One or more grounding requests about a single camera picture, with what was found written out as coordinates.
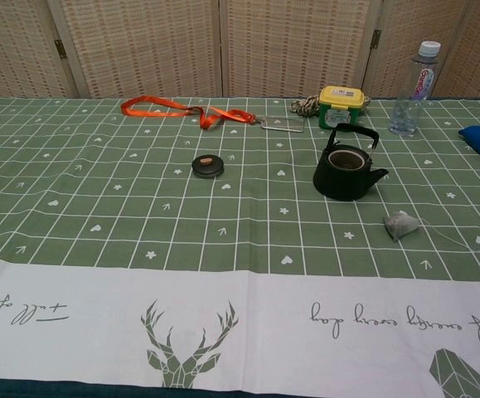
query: plastic water bottle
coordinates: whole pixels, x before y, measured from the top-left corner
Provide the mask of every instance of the plastic water bottle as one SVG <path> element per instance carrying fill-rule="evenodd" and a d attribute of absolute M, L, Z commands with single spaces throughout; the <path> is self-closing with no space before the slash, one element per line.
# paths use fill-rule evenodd
<path fill-rule="evenodd" d="M 398 135 L 415 132 L 424 101 L 433 89 L 440 43 L 422 41 L 419 53 L 411 59 L 409 73 L 390 114 L 389 130 Z"/>

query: green tablecloth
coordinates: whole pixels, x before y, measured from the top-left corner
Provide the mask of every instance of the green tablecloth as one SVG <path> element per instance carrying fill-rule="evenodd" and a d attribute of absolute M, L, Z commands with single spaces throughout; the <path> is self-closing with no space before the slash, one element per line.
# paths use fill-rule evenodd
<path fill-rule="evenodd" d="M 291 102 L 176 100 L 282 117 Z M 359 123 L 380 133 L 373 167 L 390 173 L 355 202 L 313 187 L 327 143 L 315 118 L 304 133 L 233 122 L 201 131 L 191 116 L 124 117 L 122 102 L 0 99 L 0 259 L 480 280 L 480 156 L 458 136 L 480 124 L 480 100 L 429 102 L 404 139 L 386 130 L 392 102 L 372 101 Z M 192 173 L 206 153 L 225 161 L 217 179 Z M 383 226 L 396 211 L 424 224 L 398 243 Z"/>

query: tea bag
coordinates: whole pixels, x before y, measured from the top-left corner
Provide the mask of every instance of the tea bag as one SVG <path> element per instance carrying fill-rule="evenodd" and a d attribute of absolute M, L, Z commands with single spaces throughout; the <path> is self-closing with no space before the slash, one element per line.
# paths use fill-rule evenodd
<path fill-rule="evenodd" d="M 383 222 L 394 242 L 420 226 L 420 221 L 417 218 L 411 217 L 403 211 L 399 211 L 390 217 L 383 217 Z"/>

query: tin lid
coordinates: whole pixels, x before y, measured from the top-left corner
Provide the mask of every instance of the tin lid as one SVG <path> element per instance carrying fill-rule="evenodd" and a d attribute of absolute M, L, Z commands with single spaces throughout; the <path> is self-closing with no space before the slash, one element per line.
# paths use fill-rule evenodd
<path fill-rule="evenodd" d="M 214 178 L 225 170 L 223 159 L 216 155 L 202 155 L 192 162 L 194 174 L 201 178 Z"/>
<path fill-rule="evenodd" d="M 321 104 L 331 105 L 334 109 L 360 108 L 365 101 L 363 91 L 350 87 L 329 85 L 322 89 L 319 95 Z"/>

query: arrow print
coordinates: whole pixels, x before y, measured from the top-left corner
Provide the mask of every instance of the arrow print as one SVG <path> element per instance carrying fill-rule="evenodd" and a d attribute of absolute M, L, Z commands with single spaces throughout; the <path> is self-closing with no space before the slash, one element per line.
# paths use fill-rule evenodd
<path fill-rule="evenodd" d="M 425 270 L 427 270 L 428 268 L 430 268 L 430 269 L 433 268 L 433 267 L 431 266 L 431 264 L 429 263 L 429 261 L 427 261 L 427 260 L 421 261 L 420 263 L 424 266 L 424 269 L 425 269 Z"/>

